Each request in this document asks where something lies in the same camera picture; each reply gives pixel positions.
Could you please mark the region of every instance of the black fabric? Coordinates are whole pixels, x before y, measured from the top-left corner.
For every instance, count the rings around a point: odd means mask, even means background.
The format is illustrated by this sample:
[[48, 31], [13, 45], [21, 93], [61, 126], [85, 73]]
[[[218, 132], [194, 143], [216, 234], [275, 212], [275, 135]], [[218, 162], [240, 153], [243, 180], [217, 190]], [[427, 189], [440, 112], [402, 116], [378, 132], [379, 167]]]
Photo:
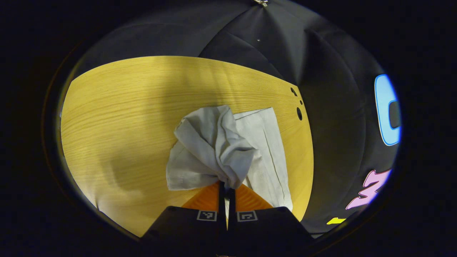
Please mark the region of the black fabric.
[[314, 180], [301, 221], [311, 233], [336, 225], [368, 172], [390, 169], [398, 145], [380, 136], [374, 79], [384, 70], [351, 36], [288, 0], [267, 8], [217, 1], [152, 13], [111, 32], [83, 59], [80, 75], [121, 59], [184, 55], [246, 66], [299, 87], [314, 148]]

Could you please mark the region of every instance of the white cloth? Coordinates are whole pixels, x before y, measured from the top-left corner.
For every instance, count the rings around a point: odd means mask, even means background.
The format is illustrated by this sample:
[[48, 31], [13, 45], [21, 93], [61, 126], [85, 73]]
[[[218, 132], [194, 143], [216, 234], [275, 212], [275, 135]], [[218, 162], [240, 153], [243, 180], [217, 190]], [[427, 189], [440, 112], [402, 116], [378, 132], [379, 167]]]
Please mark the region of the white cloth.
[[227, 106], [186, 115], [166, 168], [168, 189], [245, 184], [273, 207], [292, 211], [286, 157], [273, 108], [232, 114]]

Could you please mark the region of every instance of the table surface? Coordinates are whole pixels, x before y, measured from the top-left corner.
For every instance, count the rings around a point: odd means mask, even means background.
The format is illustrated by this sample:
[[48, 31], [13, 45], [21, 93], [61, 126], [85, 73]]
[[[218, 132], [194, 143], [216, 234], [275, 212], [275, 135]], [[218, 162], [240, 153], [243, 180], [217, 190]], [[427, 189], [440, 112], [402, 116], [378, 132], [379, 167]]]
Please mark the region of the table surface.
[[301, 220], [314, 164], [300, 100], [296, 86], [236, 64], [181, 56], [126, 59], [71, 82], [62, 110], [62, 147], [88, 200], [142, 236], [165, 207], [181, 206], [199, 190], [167, 188], [165, 167], [182, 117], [224, 104], [233, 113], [273, 107], [286, 154], [292, 213]]

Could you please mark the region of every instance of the printed graphic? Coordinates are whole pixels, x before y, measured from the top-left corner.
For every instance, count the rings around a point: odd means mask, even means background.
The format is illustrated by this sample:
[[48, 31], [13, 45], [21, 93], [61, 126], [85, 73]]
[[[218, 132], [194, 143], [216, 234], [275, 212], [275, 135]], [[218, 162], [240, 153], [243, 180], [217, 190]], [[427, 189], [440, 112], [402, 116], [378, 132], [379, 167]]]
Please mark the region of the printed graphic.
[[245, 222], [245, 221], [255, 221], [257, 220], [257, 215], [255, 211], [239, 211], [237, 212], [238, 222]]
[[198, 211], [197, 220], [216, 221], [218, 215], [215, 211]]
[[391, 170], [384, 171], [381, 173], [376, 173], [376, 170], [370, 171], [370, 173], [368, 173], [367, 178], [365, 179], [365, 182], [363, 183], [364, 189], [359, 192], [359, 195], [361, 196], [354, 198], [346, 206], [346, 210], [354, 207], [359, 207], [365, 204], [369, 204], [377, 196], [376, 190], [382, 187], [384, 183], [387, 181], [390, 171]]

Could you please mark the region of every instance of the wooden table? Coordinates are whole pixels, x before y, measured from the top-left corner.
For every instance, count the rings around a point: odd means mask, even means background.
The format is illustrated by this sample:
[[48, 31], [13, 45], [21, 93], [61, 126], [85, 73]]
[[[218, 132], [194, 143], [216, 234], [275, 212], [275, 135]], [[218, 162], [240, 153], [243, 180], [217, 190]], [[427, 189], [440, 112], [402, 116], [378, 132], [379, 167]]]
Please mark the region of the wooden table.
[[198, 191], [169, 191], [166, 184], [173, 130], [182, 117], [224, 104], [233, 113], [273, 107], [293, 214], [301, 220], [313, 183], [313, 144], [300, 100], [296, 86], [236, 64], [179, 56], [126, 59], [72, 81], [62, 111], [62, 147], [89, 201], [142, 236], [166, 206], [181, 206]]

